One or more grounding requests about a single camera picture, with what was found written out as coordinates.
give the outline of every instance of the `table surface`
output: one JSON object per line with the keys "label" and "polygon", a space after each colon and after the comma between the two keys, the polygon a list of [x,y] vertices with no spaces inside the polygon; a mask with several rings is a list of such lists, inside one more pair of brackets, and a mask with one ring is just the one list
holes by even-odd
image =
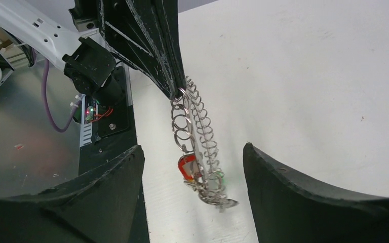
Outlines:
{"label": "table surface", "polygon": [[[316,179],[389,196],[389,1],[219,0],[181,13],[179,25],[185,73],[206,103],[227,192],[240,205],[220,214],[182,183],[169,100],[132,71],[152,243],[258,242],[242,165],[246,142]],[[25,166],[12,179],[30,191],[77,171],[78,129],[62,135],[48,125],[41,71],[17,70],[0,90],[0,173],[35,158],[39,166],[29,168],[40,169],[32,177]],[[57,70],[50,78],[49,102],[62,124],[66,114],[57,109],[76,91]],[[0,181],[1,194],[16,190],[3,184],[10,183]]]}

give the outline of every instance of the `white tabletop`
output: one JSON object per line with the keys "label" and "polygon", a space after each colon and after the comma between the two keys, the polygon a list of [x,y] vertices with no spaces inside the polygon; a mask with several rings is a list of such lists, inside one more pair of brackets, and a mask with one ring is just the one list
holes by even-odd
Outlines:
{"label": "white tabletop", "polygon": [[246,142],[324,182],[389,196],[389,1],[219,0],[179,24],[185,73],[241,204],[220,214],[182,183],[169,101],[134,71],[152,243],[257,242]]}

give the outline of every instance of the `white table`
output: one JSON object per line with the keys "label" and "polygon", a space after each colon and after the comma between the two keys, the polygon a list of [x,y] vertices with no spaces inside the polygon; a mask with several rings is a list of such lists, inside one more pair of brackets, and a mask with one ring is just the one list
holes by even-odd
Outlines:
{"label": "white table", "polygon": [[324,182],[389,196],[389,1],[219,0],[179,23],[185,72],[240,205],[220,214],[182,183],[169,101],[133,72],[152,243],[257,242],[246,142]]}

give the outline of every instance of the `spiral binding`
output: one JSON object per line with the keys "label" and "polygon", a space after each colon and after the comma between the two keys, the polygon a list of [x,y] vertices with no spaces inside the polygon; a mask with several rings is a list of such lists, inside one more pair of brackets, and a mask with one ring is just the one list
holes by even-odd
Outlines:
{"label": "spiral binding", "polygon": [[[196,155],[201,177],[193,182],[184,181],[184,183],[197,191],[199,198],[207,204],[218,206],[220,210],[234,207],[238,202],[228,199],[225,194],[224,173],[219,167],[220,161],[216,159],[219,150],[217,142],[213,140],[214,130],[211,127],[208,111],[194,82],[188,77],[186,82],[187,89],[180,89],[183,95],[171,101],[172,131],[180,150],[184,154]],[[196,135],[199,135],[203,153],[198,148]],[[209,167],[207,172],[204,170],[203,157],[206,158]]]}

